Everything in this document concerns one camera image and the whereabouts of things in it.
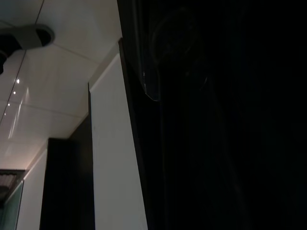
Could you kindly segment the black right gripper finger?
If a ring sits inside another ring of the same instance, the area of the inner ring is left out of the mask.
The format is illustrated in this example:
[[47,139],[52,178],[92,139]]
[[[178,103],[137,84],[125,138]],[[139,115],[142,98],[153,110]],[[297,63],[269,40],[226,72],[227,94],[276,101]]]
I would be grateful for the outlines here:
[[160,82],[149,49],[149,9],[146,0],[118,0],[123,47],[144,93],[160,101]]

